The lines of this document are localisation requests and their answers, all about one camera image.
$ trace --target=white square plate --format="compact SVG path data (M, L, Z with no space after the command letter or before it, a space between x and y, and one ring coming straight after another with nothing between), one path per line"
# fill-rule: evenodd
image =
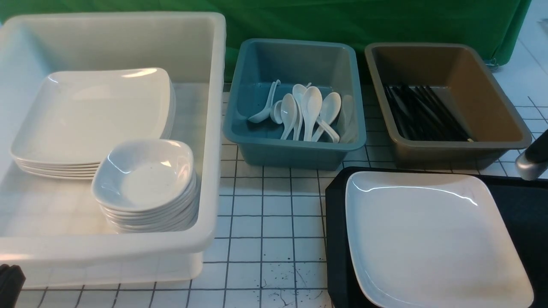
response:
M460 174L358 172L346 184L352 263L380 307L526 308L533 289L487 188Z
M30 163L99 163L121 142L160 138L171 92L163 69L52 73L15 137L12 156Z

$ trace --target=blue plastic bin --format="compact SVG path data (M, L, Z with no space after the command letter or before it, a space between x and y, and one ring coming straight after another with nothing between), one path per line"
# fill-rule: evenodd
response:
M261 111L272 82L279 79L274 102L291 93L296 83L318 87L325 97L338 92L347 110L353 110L347 126L339 118L332 127L344 135L357 132L347 143L334 144L325 136L321 142L280 140L283 126L267 119L255 124L247 118ZM348 152L366 143L366 124L359 86L356 53L338 43L250 39L240 47L230 90L223 131L239 146L251 165L335 170Z

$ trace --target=brown plastic bin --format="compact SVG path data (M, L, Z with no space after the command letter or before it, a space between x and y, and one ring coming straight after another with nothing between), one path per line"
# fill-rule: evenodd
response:
M399 167L485 168L532 137L516 108L472 48L459 44L375 43L367 64ZM429 85L475 142L413 141L394 122L383 84Z

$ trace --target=green backdrop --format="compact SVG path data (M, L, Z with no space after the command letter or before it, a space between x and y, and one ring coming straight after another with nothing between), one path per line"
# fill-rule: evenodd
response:
M227 26L225 78L248 38L341 42L358 52L372 42L447 42L475 48L503 65L531 0L1 0L0 20L20 14L213 11Z

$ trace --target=black object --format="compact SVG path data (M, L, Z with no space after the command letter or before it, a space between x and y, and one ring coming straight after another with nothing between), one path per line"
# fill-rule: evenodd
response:
M536 164L548 162L548 130L525 150L525 158Z
M467 142L470 139L464 128L429 86L417 86L413 90L406 84L401 84L399 87L385 85L384 90L394 114L394 122L399 133L405 138ZM392 92L399 97L407 113L402 110Z
M25 275L17 265L0 265L0 308L14 308L25 283Z
M359 288L346 233L346 182L360 171L428 173L350 167L343 169L327 187L327 288L335 308L377 307ZM489 187L520 255L533 286L535 299L531 308L548 307L548 180L474 176Z

